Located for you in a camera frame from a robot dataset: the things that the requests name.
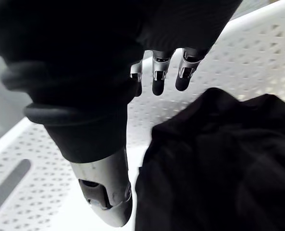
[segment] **hole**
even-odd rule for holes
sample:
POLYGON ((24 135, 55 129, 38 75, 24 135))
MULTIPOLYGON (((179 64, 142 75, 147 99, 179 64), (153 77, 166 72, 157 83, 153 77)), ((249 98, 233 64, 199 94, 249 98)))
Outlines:
POLYGON ((275 24, 275 25, 272 26, 272 29, 275 30, 275 29, 277 29, 278 27, 279 27, 279 25, 275 24))
POLYGON ((278 45, 278 43, 275 43, 275 42, 272 42, 271 43, 271 47, 275 47, 275 46, 277 46, 278 45))
POLYGON ((283 37, 283 32, 279 32, 276 37, 283 37))

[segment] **black fabric sleeve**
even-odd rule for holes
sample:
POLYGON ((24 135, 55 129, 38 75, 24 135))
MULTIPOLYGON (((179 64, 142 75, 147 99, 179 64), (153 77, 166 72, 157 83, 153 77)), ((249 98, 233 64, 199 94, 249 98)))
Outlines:
POLYGON ((130 67, 144 50, 208 50, 240 2, 0 0, 0 55, 8 66, 1 78, 29 94, 26 116, 45 125, 65 158, 104 158, 126 145, 120 117, 137 88, 130 67), (100 129, 98 121, 110 126, 100 129), (79 157, 63 146, 71 141, 79 157))

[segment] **white perforated surface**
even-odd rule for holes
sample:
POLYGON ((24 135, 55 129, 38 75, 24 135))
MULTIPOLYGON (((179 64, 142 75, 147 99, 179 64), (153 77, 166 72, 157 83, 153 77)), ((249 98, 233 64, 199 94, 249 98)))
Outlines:
MULTIPOLYGON (((184 109, 210 87, 224 89, 240 100, 264 93, 285 100, 285 0, 230 22, 185 92, 174 88, 180 55, 177 51, 172 59, 160 97, 151 93, 151 60, 144 61, 142 96, 128 106, 129 150, 148 145, 152 126, 184 109)), ((129 152, 133 174, 141 156, 141 152, 129 152)), ((49 226, 54 231, 91 230, 96 218, 86 209, 68 162, 42 126, 27 126, 0 150, 0 184, 24 158, 32 167, 0 209, 0 231, 39 231, 49 226)), ((102 224, 96 227, 110 230, 102 224)), ((124 229, 132 229, 132 224, 124 229)))

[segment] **perforated plastic tray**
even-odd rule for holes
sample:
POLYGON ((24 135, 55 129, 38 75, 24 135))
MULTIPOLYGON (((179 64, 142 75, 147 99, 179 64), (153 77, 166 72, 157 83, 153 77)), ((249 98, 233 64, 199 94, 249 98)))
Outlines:
MULTIPOLYGON (((128 106, 133 185, 152 126, 184 109, 205 89, 219 87, 240 100, 264 93, 285 100, 285 0, 229 22, 185 92, 174 88, 180 57, 176 51, 160 97, 151 93, 151 59, 143 62, 143 93, 128 106)), ((70 165, 43 127, 26 119, 0 139, 0 187, 23 159, 26 173, 0 207, 0 231, 115 230, 85 203, 70 165)), ((132 230, 134 218, 122 229, 132 230)))

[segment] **robotic finger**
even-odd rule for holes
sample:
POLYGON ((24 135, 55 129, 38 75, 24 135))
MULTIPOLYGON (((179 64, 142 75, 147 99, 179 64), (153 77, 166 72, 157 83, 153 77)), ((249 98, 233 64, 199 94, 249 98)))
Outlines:
POLYGON ((197 51, 192 48, 183 49, 183 55, 175 82, 176 89, 184 91, 188 88, 190 79, 207 53, 208 51, 206 50, 197 51))
POLYGON ((153 51, 153 85, 154 95, 161 95, 164 89, 165 79, 168 73, 171 57, 174 51, 153 51))
POLYGON ((137 63, 132 65, 131 71, 130 71, 130 77, 132 79, 135 79, 138 82, 138 87, 137 87, 137 92, 136 92, 136 97, 140 96, 142 93, 142 60, 137 63))

